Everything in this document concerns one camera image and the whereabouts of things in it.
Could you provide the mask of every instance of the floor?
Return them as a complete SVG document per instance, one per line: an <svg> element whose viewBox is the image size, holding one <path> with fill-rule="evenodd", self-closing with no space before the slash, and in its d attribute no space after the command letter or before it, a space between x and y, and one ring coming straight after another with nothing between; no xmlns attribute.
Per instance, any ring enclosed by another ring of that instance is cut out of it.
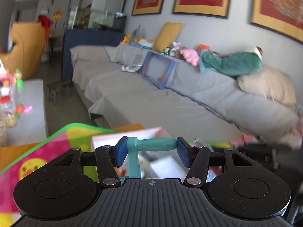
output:
<svg viewBox="0 0 303 227"><path fill-rule="evenodd" d="M47 84L60 80L61 78L61 56L58 55L54 63L40 65L38 72L32 78L42 79L44 82L45 112L49 135L70 123L83 123L96 126L88 116L87 108L83 104L74 87L70 88L71 97L67 92L57 94L56 105L48 101Z"/></svg>

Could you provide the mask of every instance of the clear jar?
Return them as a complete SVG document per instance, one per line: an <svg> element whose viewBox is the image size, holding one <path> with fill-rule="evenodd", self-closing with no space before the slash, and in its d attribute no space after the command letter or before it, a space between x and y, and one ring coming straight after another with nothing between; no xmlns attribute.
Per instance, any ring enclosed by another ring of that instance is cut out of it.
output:
<svg viewBox="0 0 303 227"><path fill-rule="evenodd" d="M1 118L7 128L12 128L17 125L16 107L10 96L0 98Z"/></svg>

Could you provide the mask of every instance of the pink plush toy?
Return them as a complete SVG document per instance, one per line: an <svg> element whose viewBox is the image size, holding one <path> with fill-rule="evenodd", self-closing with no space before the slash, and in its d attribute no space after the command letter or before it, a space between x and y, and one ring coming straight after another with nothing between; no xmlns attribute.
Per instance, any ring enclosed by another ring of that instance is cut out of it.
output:
<svg viewBox="0 0 303 227"><path fill-rule="evenodd" d="M200 58L195 50L184 49L181 50L180 53L183 55L184 59L193 66L197 66L199 64Z"/></svg>

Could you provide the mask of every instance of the orange leather armchair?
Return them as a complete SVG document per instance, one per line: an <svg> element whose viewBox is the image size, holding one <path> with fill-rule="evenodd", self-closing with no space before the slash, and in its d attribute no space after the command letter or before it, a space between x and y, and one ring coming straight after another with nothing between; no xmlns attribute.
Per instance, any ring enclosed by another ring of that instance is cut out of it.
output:
<svg viewBox="0 0 303 227"><path fill-rule="evenodd" d="M5 69L14 73L17 68L27 79L37 72L45 45L45 28L40 23L14 23L10 40L15 44L8 54L0 54Z"/></svg>

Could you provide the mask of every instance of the red jar lid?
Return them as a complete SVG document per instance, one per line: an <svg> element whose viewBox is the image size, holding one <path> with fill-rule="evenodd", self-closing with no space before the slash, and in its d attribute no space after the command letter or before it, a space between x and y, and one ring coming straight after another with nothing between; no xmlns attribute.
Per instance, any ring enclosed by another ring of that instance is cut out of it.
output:
<svg viewBox="0 0 303 227"><path fill-rule="evenodd" d="M3 97L0 98L0 103L1 104L5 104L5 103L8 103L10 101L11 101L10 96L3 96Z"/></svg>

